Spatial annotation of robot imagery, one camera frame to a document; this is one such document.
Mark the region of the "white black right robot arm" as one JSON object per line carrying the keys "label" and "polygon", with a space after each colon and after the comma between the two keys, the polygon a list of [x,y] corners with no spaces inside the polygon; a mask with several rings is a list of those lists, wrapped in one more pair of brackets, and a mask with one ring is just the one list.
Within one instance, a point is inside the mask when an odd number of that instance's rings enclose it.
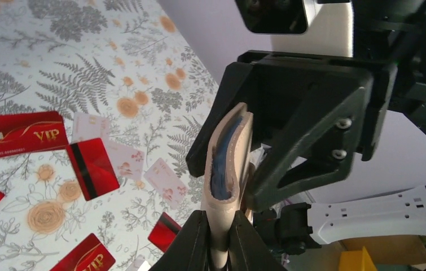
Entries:
{"label": "white black right robot arm", "polygon": [[214,252],[232,252],[238,210],[270,250],[426,235],[426,185],[351,202],[269,208],[342,181],[372,158],[388,111],[426,134],[426,1],[236,1],[272,51],[228,65],[186,163],[203,177]]}

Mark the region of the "red magnetic stripe card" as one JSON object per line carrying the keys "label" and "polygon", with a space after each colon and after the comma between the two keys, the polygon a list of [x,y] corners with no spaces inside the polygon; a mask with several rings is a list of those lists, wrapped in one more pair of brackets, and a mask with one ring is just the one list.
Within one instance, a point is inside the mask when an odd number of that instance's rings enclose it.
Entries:
{"label": "red magnetic stripe card", "polygon": [[86,201],[120,188],[101,138],[72,143],[65,149]]}

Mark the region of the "beige leather card holder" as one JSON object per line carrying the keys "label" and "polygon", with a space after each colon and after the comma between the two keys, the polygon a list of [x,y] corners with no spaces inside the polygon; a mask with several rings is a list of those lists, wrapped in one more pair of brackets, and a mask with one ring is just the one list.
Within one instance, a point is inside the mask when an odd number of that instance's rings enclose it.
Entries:
{"label": "beige leather card holder", "polygon": [[253,114],[244,102],[229,111],[213,130],[208,143],[203,199],[210,228],[209,269],[224,270],[229,230],[248,182]]}

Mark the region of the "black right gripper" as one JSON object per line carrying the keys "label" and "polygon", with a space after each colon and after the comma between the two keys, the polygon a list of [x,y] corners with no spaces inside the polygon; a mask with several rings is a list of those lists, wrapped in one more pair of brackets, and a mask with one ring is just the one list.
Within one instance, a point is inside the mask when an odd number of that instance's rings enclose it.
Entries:
{"label": "black right gripper", "polygon": [[396,63],[386,60],[248,51],[223,73],[186,155],[189,173],[204,175],[214,128],[244,102],[253,114],[252,148],[271,147],[245,193],[249,208],[263,211],[342,181],[356,152],[372,158],[396,74]]}

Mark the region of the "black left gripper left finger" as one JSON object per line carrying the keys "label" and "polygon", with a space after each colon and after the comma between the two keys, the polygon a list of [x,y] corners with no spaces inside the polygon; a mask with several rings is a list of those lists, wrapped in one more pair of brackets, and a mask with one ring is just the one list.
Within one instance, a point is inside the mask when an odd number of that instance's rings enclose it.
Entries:
{"label": "black left gripper left finger", "polygon": [[209,269],[209,224],[205,211],[195,210],[173,243],[150,268],[153,271],[204,271]]}

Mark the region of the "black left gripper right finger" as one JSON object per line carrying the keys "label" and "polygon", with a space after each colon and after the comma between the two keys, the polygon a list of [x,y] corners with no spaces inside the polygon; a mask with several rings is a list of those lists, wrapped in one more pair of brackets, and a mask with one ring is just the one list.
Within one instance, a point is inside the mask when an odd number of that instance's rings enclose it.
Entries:
{"label": "black left gripper right finger", "polygon": [[232,271],[284,271],[242,211],[236,211],[229,230],[229,263]]}

